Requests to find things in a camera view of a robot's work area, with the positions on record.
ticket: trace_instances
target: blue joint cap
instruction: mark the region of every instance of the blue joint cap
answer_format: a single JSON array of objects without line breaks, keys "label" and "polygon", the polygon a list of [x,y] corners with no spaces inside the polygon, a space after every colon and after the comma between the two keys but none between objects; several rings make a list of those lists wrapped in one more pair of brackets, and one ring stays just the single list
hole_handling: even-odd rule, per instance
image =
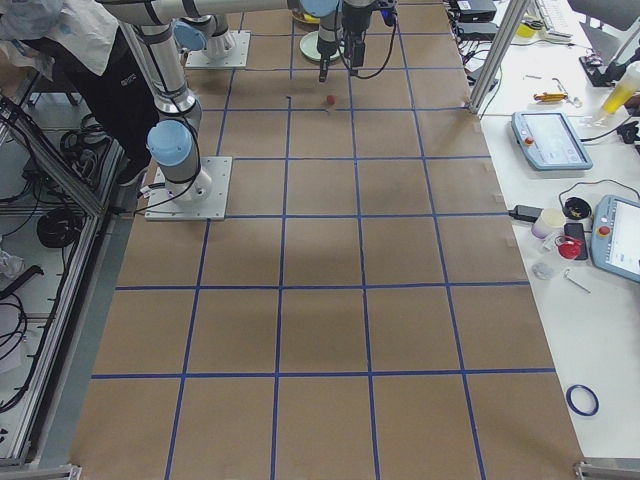
[{"label": "blue joint cap", "polygon": [[338,5],[338,3],[340,3],[340,6],[342,7],[342,2],[340,0],[300,0],[300,4],[304,11],[316,18],[326,17],[327,15],[335,12],[336,5]]},{"label": "blue joint cap", "polygon": [[151,155],[165,167],[175,167],[184,162],[192,145],[191,132],[176,120],[163,120],[147,136],[147,148]]},{"label": "blue joint cap", "polygon": [[207,46],[207,38],[204,33],[180,20],[173,27],[173,34],[178,45],[192,52],[204,50]]}]

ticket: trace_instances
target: keyboard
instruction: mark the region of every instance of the keyboard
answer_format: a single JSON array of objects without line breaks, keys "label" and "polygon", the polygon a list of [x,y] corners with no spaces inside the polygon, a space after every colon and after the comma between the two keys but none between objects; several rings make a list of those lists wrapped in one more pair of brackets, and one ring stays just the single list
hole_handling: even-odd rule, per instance
[{"label": "keyboard", "polygon": [[567,15],[571,15],[571,11],[567,11],[565,0],[533,0],[536,14],[542,20],[542,36],[552,42],[569,43],[573,34]]}]

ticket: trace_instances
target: white mounting plate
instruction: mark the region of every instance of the white mounting plate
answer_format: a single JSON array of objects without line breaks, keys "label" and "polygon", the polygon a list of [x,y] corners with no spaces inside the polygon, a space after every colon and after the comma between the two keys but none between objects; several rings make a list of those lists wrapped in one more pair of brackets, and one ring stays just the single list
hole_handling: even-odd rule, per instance
[{"label": "white mounting plate", "polygon": [[214,60],[200,51],[189,52],[184,68],[198,70],[224,70],[227,68],[244,68],[249,56],[249,30],[231,31],[236,41],[236,48],[224,58]]},{"label": "white mounting plate", "polygon": [[[231,179],[231,157],[202,157],[200,159],[201,168],[204,169],[213,180],[213,190],[209,196],[203,200],[190,203],[179,203],[170,201],[158,207],[145,211],[145,218],[150,221],[156,220],[224,220],[227,210],[227,198],[229,196],[229,181]],[[164,182],[164,175],[158,169],[154,183]],[[160,203],[169,199],[169,194],[165,188],[151,190],[149,205]]]}]

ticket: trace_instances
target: gray chair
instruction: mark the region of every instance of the gray chair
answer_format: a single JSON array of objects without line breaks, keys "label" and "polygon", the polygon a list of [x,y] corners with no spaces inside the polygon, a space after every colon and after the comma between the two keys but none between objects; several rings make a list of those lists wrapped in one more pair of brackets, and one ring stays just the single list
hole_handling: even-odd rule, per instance
[{"label": "gray chair", "polygon": [[[604,25],[626,32],[640,17],[640,0],[568,0],[574,12],[585,15],[581,23],[593,48],[608,64],[620,49],[624,38],[611,35],[603,30]],[[599,25],[593,26],[594,20]]]}]

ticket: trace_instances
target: power adapter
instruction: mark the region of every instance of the power adapter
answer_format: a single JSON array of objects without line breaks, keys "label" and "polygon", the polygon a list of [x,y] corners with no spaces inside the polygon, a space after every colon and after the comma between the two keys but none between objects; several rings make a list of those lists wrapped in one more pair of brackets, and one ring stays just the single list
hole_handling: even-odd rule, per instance
[{"label": "power adapter", "polygon": [[509,210],[509,216],[511,218],[529,223],[535,223],[541,213],[541,208],[528,207],[526,205],[516,205],[513,210]]}]

